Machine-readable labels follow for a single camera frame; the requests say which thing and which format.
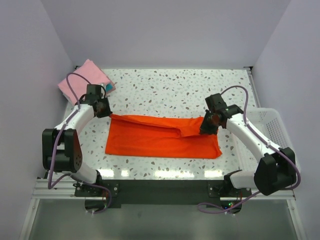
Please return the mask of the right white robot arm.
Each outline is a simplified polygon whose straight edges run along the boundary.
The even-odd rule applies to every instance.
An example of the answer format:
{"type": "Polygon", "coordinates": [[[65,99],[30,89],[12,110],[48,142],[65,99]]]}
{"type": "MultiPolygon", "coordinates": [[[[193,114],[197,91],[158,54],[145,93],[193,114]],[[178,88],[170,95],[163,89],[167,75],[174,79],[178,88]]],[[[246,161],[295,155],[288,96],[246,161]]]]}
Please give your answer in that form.
{"type": "Polygon", "coordinates": [[[282,148],[264,136],[247,118],[247,109],[227,105],[220,93],[205,99],[207,109],[200,126],[202,135],[217,135],[223,128],[234,134],[257,161],[254,171],[237,170],[224,176],[223,192],[230,197],[241,189],[257,189],[265,196],[292,190],[301,183],[296,156],[290,147],[282,148]]]}

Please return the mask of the orange t shirt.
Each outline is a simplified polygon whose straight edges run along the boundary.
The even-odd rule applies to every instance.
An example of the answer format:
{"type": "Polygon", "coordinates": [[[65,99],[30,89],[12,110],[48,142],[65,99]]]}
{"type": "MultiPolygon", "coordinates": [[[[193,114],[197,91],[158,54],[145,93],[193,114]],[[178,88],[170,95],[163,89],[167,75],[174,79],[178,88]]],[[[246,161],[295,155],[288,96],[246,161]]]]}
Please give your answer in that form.
{"type": "Polygon", "coordinates": [[[153,158],[216,159],[222,155],[217,135],[200,133],[203,117],[110,116],[105,153],[153,158]]]}

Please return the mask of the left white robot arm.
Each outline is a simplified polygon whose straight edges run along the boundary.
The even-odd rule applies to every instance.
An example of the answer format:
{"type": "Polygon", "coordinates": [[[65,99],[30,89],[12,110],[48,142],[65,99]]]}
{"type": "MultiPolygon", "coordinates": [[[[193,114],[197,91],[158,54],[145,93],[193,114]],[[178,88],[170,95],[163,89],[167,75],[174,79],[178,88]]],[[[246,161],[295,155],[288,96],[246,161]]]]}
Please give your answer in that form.
{"type": "Polygon", "coordinates": [[[87,183],[86,191],[99,196],[104,184],[100,173],[83,160],[79,134],[93,118],[104,118],[112,114],[108,98],[102,95],[103,87],[88,84],[68,117],[55,128],[42,132],[42,164],[48,170],[48,188],[52,189],[62,178],[68,176],[87,183]],[[63,175],[53,182],[53,173],[63,175]]]}

